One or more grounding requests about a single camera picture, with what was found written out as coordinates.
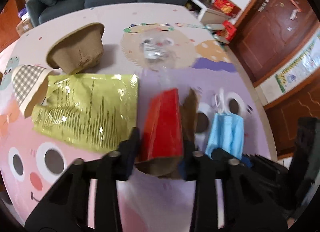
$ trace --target yellow-green plastic bag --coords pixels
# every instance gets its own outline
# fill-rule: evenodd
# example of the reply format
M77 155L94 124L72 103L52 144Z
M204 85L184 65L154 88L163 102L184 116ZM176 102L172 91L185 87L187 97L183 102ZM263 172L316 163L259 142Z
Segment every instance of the yellow-green plastic bag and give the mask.
M49 76L46 105L32 111L34 130L81 149L115 150L136 126L136 75Z

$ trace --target wooden door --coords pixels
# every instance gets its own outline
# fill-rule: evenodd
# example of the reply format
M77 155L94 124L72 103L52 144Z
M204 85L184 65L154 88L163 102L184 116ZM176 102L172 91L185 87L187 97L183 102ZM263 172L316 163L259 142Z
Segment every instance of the wooden door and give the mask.
M0 12L0 52L19 38L16 31L21 21L18 12L24 8L24 5L24 0L9 0Z
M294 0L302 12L294 20L290 15L296 8L290 0L258 0L238 27L230 44L252 82L260 80L302 47L312 26L317 22L307 0Z
M320 118L320 69L309 78L313 80L300 91L266 110L278 158L290 156L294 152L300 117Z

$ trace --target cartoon nose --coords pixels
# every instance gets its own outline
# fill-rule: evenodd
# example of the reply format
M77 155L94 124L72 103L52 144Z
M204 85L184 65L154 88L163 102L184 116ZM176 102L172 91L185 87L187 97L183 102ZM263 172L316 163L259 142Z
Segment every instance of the cartoon nose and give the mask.
M35 172L31 172L30 181L36 190L39 190L39 191L42 190L42 182L38 174L36 174Z

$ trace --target purple wavy pattern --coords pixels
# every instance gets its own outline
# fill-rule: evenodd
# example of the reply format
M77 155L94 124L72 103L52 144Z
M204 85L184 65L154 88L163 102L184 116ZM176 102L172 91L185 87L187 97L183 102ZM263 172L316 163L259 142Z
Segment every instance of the purple wavy pattern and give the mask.
M230 73L237 72L235 66L232 63L227 63L223 61L214 62L212 60L206 59L205 57L200 57L193 64L192 68L203 69L207 68L212 71L227 71Z

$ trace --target table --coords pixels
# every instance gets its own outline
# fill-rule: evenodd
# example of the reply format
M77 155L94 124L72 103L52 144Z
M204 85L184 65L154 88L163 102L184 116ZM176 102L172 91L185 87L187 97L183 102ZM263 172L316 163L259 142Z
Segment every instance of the table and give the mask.
M155 72L139 64L139 50L132 43L141 41L141 29L157 27L169 32L176 49L176 68L169 70L182 101L189 87L201 94L201 103L211 104L212 96L223 87L225 94L238 101L244 117L244 152L270 158L266 136L250 94L226 53L203 25L185 7L129 3L101 6L74 12L44 23L18 40L12 68L18 64L48 68L45 58L53 43L67 33L92 22L105 25L102 38L104 55L100 64L88 70L98 74L139 76L137 126L142 129L150 98L160 92ZM75 158L94 160L101 155L80 150L32 130L31 118L20 114L12 84L0 91L0 169L13 205L26 220L50 186ZM189 231L195 182L166 180L134 170L128 182L118 182L119 208L124 232ZM89 226L94 223L94 180L89 196ZM218 187L219 221L223 213Z
M212 7L210 0L191 0L194 4L200 7L198 21L202 24L220 24L225 20L231 19L231 16L226 15L222 11Z

